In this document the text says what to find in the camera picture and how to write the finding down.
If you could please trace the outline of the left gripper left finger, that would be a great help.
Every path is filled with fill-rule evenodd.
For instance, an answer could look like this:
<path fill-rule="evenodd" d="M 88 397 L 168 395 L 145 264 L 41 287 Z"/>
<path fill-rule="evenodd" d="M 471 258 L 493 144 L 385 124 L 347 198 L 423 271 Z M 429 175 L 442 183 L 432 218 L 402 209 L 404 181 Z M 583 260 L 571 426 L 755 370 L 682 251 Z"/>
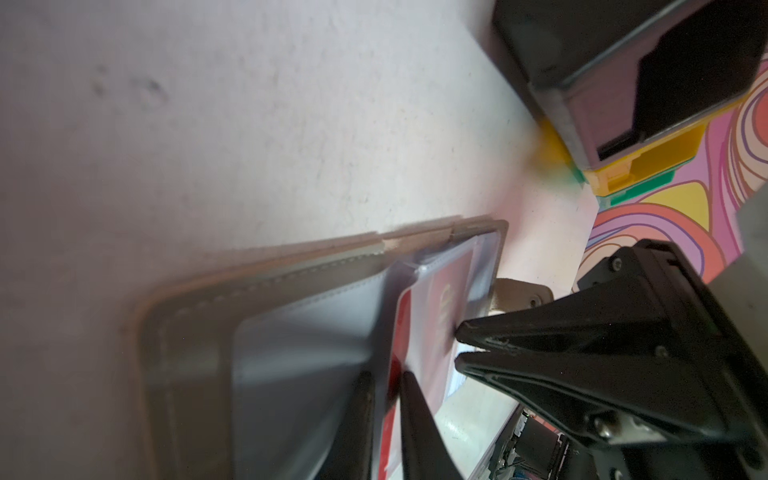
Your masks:
<path fill-rule="evenodd" d="M 373 456 L 375 382 L 364 371 L 357 377 L 353 393 L 339 424 L 328 455 L 316 474 L 317 480 L 366 480 Z"/>

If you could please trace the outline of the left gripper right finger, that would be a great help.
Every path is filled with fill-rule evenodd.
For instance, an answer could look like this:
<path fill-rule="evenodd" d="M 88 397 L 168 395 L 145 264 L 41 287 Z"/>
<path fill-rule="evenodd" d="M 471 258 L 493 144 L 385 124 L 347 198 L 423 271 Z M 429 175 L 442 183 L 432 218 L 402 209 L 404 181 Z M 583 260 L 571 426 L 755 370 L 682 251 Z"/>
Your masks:
<path fill-rule="evenodd" d="M 462 476 L 442 440 L 416 376 L 400 376 L 403 478 L 461 480 Z"/>

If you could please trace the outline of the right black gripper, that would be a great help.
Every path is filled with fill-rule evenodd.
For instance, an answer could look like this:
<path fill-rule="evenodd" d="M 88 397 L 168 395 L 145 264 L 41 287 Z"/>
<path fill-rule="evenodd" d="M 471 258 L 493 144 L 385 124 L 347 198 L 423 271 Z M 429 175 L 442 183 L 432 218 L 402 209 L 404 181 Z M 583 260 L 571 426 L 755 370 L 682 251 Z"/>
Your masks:
<path fill-rule="evenodd" d="M 764 357 L 671 242 L 623 247 L 573 295 L 467 320 L 455 337 L 534 351 L 463 353 L 455 366 L 543 417 L 601 479 L 767 475 Z"/>

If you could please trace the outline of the red VIP card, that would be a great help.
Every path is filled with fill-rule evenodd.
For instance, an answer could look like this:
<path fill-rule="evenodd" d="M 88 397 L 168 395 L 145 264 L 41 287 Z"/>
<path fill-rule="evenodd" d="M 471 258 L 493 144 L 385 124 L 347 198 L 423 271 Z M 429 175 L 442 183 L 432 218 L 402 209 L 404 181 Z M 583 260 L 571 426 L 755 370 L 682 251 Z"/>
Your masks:
<path fill-rule="evenodd" d="M 471 244 L 456 246 L 409 265 L 413 281 L 396 303 L 380 479 L 392 478 L 402 459 L 397 399 L 401 373 L 414 373 L 431 414 L 437 413 L 446 398 L 455 352 L 454 329 L 467 304 L 473 249 Z"/>

